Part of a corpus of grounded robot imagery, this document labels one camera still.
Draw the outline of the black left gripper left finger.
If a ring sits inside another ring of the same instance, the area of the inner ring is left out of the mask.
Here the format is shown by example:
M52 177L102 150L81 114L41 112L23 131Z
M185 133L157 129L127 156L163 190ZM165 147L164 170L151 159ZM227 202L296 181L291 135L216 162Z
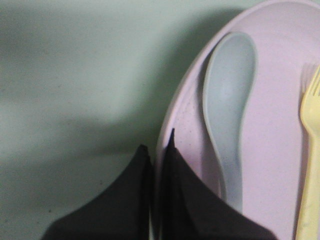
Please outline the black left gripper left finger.
M44 240L147 240L153 167L140 145L117 179L99 196L53 222Z

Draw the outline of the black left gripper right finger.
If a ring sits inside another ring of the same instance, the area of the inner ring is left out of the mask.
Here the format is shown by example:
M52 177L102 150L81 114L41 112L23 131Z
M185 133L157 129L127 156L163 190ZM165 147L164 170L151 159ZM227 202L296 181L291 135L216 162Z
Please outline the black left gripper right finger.
M274 240L267 228L222 201L193 172L170 134L165 150L161 202L164 240Z

